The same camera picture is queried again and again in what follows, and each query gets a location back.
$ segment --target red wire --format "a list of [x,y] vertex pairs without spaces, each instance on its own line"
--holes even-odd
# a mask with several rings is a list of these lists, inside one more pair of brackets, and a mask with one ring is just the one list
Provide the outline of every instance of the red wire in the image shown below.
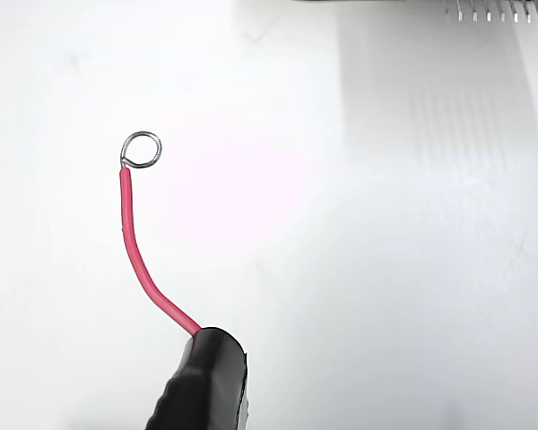
[[169,315],[173,321],[186,329],[189,334],[194,336],[201,330],[201,327],[197,325],[189,315],[171,303],[171,301],[158,290],[143,263],[142,255],[140,254],[137,242],[135,241],[132,174],[129,168],[122,168],[119,171],[119,182],[122,189],[122,226],[124,231],[124,242],[126,242],[127,254],[132,262],[132,266],[134,266],[135,274],[152,302]]

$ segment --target curved wire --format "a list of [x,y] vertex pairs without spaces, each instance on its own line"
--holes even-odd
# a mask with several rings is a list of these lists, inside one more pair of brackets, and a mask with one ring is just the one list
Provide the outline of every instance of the curved wire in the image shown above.
[[127,255],[134,267],[135,274],[142,284],[143,290],[163,312],[173,321],[183,327],[189,334],[194,336],[201,327],[189,315],[174,305],[153,282],[150,273],[145,267],[142,255],[135,240],[134,229],[134,204],[132,195],[132,174],[129,168],[123,167],[119,171],[119,182],[122,194],[122,226]]
[[[133,139],[137,137],[149,137],[155,142],[156,150],[155,155],[152,159],[150,159],[146,163],[136,163],[132,160],[130,160],[128,157],[126,157],[127,147],[132,142]],[[136,132],[133,134],[130,134],[129,137],[124,142],[124,145],[122,146],[122,151],[119,153],[119,162],[122,165],[122,168],[125,166],[129,166],[130,168],[150,168],[155,163],[158,162],[158,159],[161,157],[161,140],[158,136],[156,136],[153,133],[150,132]]]

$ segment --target black rubber grip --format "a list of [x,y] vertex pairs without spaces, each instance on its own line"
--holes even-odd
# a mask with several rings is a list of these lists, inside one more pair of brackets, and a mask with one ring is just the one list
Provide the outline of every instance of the black rubber grip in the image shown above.
[[247,421],[247,357],[226,331],[207,328],[187,343],[146,430],[240,430]]

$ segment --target white surface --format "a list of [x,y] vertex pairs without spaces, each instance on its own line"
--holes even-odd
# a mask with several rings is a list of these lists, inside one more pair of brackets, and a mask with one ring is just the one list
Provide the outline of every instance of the white surface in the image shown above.
[[538,26],[440,13],[0,2],[0,430],[144,428],[177,367],[140,129],[140,247],[246,348],[248,429],[538,429]]

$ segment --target metal wire loop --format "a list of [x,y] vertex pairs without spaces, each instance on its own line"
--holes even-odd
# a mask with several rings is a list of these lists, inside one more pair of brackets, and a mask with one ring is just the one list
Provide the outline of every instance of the metal wire loop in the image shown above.
[[[129,144],[137,137],[149,137],[150,139],[152,139],[154,142],[155,142],[155,146],[156,146],[156,151],[155,151],[155,155],[153,156],[152,159],[150,159],[149,161],[145,162],[145,163],[136,163],[132,160],[130,160],[128,157],[126,157],[126,151],[127,151],[127,147],[129,146]],[[150,132],[137,132],[137,133],[133,133],[131,134],[127,139],[126,141],[124,142],[124,146],[122,146],[122,151],[119,155],[119,162],[120,164],[122,165],[122,168],[124,168],[125,166],[129,166],[130,168],[149,168],[151,166],[153,166],[155,163],[158,162],[158,159],[160,159],[160,156],[161,156],[161,140],[158,136],[156,136],[155,134],[153,133],[150,133]]]

